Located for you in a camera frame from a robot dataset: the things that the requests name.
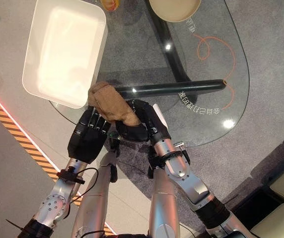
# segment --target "warning stripe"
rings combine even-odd
[[[43,169],[47,175],[52,178],[54,182],[57,181],[57,171],[52,164],[43,156],[43,154],[34,146],[34,144],[25,136],[25,134],[19,129],[14,121],[8,116],[8,114],[0,106],[0,122],[3,126],[11,133],[16,141],[25,149],[25,151],[34,159],[34,161]],[[82,198],[80,197],[74,202],[75,205],[79,206]],[[107,235],[114,235],[114,233],[107,227],[104,226],[104,231]]]

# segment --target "brown cloth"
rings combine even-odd
[[[107,82],[98,82],[88,91],[88,104],[97,109],[108,122],[121,120],[125,125],[134,126],[141,122],[126,101]]]

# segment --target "white tray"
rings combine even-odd
[[[22,83],[35,96],[81,108],[96,82],[107,39],[101,8],[81,0],[37,0]]]

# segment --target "orange line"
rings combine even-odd
[[[223,78],[223,83],[231,90],[231,100],[230,100],[230,102],[229,102],[225,107],[221,108],[221,109],[226,109],[226,108],[228,108],[228,107],[232,104],[232,102],[233,102],[233,100],[234,100],[234,98],[235,98],[235,90],[234,90],[234,89],[227,83],[227,81],[226,81],[226,80],[232,75],[232,73],[234,72],[235,67],[236,67],[235,52],[233,51],[233,49],[231,48],[231,46],[230,46],[227,42],[223,41],[222,39],[220,39],[220,38],[218,38],[218,37],[216,37],[216,36],[201,37],[201,36],[196,35],[196,34],[193,34],[193,36],[195,36],[195,37],[197,37],[197,38],[200,39],[200,42],[199,42],[198,45],[197,45],[197,56],[198,56],[198,58],[199,58],[200,60],[206,60],[206,59],[210,56],[210,54],[211,54],[210,46],[209,46],[209,44],[207,43],[206,39],[213,39],[213,40],[216,40],[216,41],[219,41],[219,42],[223,43],[225,46],[227,46],[227,47],[229,48],[229,50],[230,50],[230,52],[231,52],[231,54],[232,54],[232,58],[233,58],[232,69],[231,69],[231,71]],[[201,46],[202,43],[205,43],[205,45],[206,45],[206,47],[207,47],[207,55],[206,55],[205,57],[201,57],[201,55],[200,55],[200,46]]]

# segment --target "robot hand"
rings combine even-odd
[[[117,121],[117,131],[123,138],[132,141],[151,140],[152,145],[164,139],[171,139],[166,126],[149,103],[137,99],[129,100],[127,103],[146,128],[143,124],[127,126],[122,121]]]
[[[94,107],[89,107],[71,135],[67,147],[69,157],[90,164],[100,153],[109,128],[110,123]]]

